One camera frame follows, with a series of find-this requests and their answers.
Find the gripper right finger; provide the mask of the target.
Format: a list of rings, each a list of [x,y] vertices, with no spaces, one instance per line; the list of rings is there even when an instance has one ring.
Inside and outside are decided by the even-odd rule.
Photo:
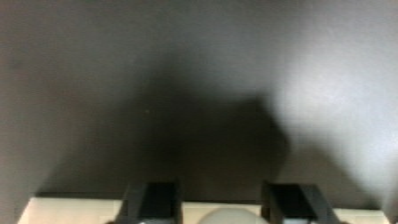
[[[315,185],[262,183],[260,199],[269,224],[340,224]]]

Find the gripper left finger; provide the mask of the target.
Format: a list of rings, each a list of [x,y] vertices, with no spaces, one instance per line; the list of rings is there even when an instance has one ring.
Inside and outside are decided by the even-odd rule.
[[[115,224],[182,224],[177,182],[147,182],[127,188]]]

